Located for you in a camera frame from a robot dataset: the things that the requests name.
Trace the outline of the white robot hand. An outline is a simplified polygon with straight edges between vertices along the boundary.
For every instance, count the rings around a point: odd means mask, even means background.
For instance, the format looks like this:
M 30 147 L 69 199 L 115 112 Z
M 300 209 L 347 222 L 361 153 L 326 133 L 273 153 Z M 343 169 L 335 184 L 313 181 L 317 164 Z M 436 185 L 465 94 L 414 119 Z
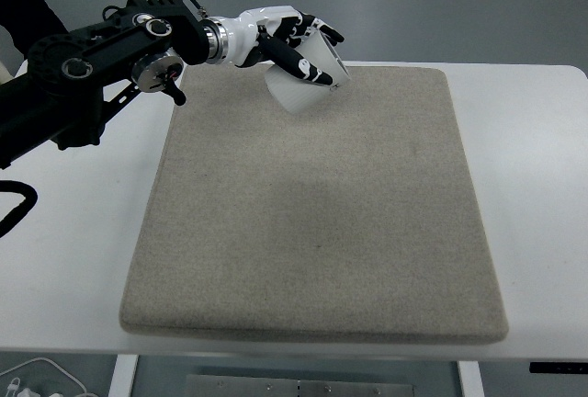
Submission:
M 279 39 L 274 37 L 282 25 Z M 267 33 L 260 34 L 260 28 Z M 309 36 L 320 32 L 330 43 L 345 37 L 320 18 L 301 13 L 292 6 L 266 6 L 243 11 L 238 17 L 219 18 L 220 63 L 245 66 L 258 46 L 268 60 L 293 77 L 317 85 L 332 85 L 333 78 L 307 60 L 297 48 Z

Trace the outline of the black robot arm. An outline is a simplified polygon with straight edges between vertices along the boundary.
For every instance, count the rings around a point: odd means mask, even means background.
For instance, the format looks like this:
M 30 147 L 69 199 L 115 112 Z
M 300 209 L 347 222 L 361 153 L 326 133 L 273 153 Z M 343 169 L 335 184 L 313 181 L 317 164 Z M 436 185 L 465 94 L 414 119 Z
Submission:
M 342 35 L 292 6 L 213 17 L 196 0 L 129 0 L 106 8 L 100 23 L 50 35 L 28 51 L 28 69 L 1 87 L 1 165 L 44 142 L 61 150 L 97 145 L 107 123 L 141 93 L 186 102 L 176 80 L 187 65 L 246 68 L 271 61 L 322 87 L 334 76 L 299 52 L 314 34 Z

